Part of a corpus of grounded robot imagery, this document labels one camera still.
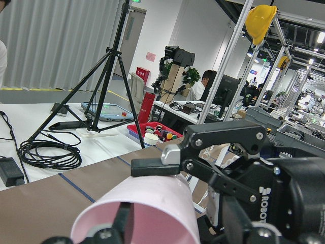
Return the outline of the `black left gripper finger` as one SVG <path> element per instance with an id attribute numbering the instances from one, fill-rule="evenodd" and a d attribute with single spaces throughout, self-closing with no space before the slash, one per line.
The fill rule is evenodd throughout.
<path id="1" fill-rule="evenodd" d="M 125 230 L 131 216 L 131 203 L 122 202 L 116 213 L 112 229 L 115 231 L 118 241 L 125 241 Z"/>

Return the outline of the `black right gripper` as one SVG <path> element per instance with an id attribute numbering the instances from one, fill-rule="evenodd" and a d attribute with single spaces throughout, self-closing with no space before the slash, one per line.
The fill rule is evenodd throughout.
<path id="1" fill-rule="evenodd" d="M 225 168 L 199 158 L 202 149 L 234 143 L 243 156 Z M 253 220 L 272 224 L 284 237 L 324 241 L 324 159 L 269 142 L 266 129 L 246 120 L 185 128 L 182 167 L 210 185 L 222 200 L 235 197 Z"/>

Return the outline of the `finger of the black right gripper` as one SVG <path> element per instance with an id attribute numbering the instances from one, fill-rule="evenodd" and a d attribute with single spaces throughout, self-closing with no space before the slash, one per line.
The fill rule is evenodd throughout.
<path id="1" fill-rule="evenodd" d="M 133 159 L 131 176 L 169 176 L 180 173 L 181 149 L 177 144 L 169 144 L 160 158 Z"/>

